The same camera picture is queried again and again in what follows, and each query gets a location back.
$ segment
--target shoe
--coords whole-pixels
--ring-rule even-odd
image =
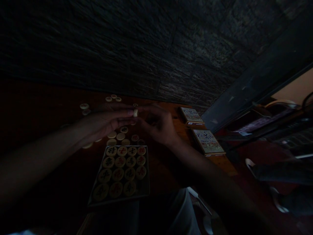
[[[276,188],[274,187],[270,187],[270,192],[271,192],[271,195],[273,197],[273,201],[274,201],[274,204],[275,206],[277,207],[277,209],[280,211],[280,212],[283,212],[283,213],[288,213],[289,210],[285,207],[283,207],[282,205],[279,204],[278,202],[278,195],[279,195],[279,192],[277,191]]]
[[[252,171],[252,167],[255,166],[254,162],[251,161],[251,159],[246,158],[246,165],[247,165],[248,169],[251,171],[251,173],[253,174],[253,176],[255,177],[255,174],[254,174],[253,171]]]

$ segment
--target finger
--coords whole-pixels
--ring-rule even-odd
[[[164,108],[162,108],[162,107],[161,107],[160,105],[158,105],[157,103],[152,103],[151,105],[156,106],[156,107],[158,107],[158,108],[160,108],[160,109],[165,110]]]
[[[150,113],[153,113],[159,116],[161,116],[165,112],[164,109],[156,107],[154,105],[138,106],[136,108],[138,109],[139,112],[149,111]]]
[[[136,117],[120,117],[120,118],[118,118],[117,120],[119,120],[119,121],[123,121],[123,120],[135,120],[136,119]]]
[[[134,121],[134,120],[118,121],[118,128],[120,128],[122,126],[130,125],[130,124],[134,124],[134,123],[136,123],[136,121]]]
[[[114,111],[117,111],[117,110],[120,110],[120,109],[134,109],[134,106],[127,105],[127,104],[124,104],[124,103],[111,103],[110,106],[111,106],[111,108]]]
[[[133,116],[134,111],[132,109],[121,109],[118,111],[104,112],[104,117],[108,120],[116,118],[128,118]]]
[[[120,109],[134,109],[134,107],[123,103],[104,103],[100,104],[96,109],[93,110],[93,112],[98,113],[104,111],[116,111]]]
[[[141,117],[138,117],[138,123],[140,124],[141,128],[144,129],[148,134],[151,134],[153,132],[153,127],[150,126],[145,120],[143,120]]]

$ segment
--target wall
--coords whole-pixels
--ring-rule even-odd
[[[202,114],[308,4],[6,0],[0,69],[26,80],[191,104]]]
[[[313,69],[302,74],[293,82],[272,95],[277,100],[291,100],[302,105],[308,94],[313,92]]]

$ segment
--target table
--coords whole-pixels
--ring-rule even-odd
[[[60,126],[73,123],[83,117],[79,105],[88,103],[91,109],[105,102],[110,94],[81,89],[36,84],[18,80],[3,80],[0,87],[2,100],[2,142],[1,153],[18,148],[37,138],[58,130]],[[119,96],[126,104],[149,104],[155,101],[134,97]],[[169,110],[173,117],[175,129],[188,144],[194,145],[190,128],[205,126],[187,126],[178,107],[187,105],[157,102]],[[145,118],[147,113],[140,114]],[[149,150],[150,191],[151,195],[168,193],[182,187],[193,185],[186,169],[174,155],[161,144],[151,139],[138,125],[128,126],[126,137],[130,139],[138,134],[144,139]],[[80,149],[68,158],[43,181],[32,189],[11,210],[7,218],[13,216],[29,223],[53,219],[56,215],[66,217],[84,213],[87,199],[101,163],[108,138],[94,143],[90,149]],[[209,158],[228,175],[237,172],[226,156]]]

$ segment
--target stone wall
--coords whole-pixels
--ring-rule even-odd
[[[0,68],[202,114],[308,1],[5,0]]]

